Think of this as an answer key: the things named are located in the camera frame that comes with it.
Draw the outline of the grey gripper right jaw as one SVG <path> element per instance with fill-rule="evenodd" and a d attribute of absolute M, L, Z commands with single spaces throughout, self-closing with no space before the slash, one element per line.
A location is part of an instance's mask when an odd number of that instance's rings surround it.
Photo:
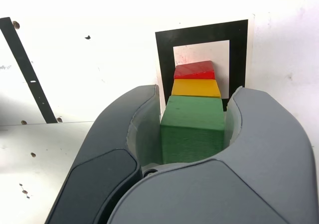
<path fill-rule="evenodd" d="M 226 147 L 166 164 L 117 203 L 111 224 L 316 224 L 316 164 L 301 124 L 268 93 L 239 87 L 228 102 Z"/>

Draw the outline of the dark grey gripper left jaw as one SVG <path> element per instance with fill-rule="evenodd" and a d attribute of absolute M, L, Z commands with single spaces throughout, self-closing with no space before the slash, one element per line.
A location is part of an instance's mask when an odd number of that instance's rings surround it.
<path fill-rule="evenodd" d="M 105 224 L 143 173 L 162 163 L 159 87 L 139 86 L 94 121 L 46 222 Z"/>

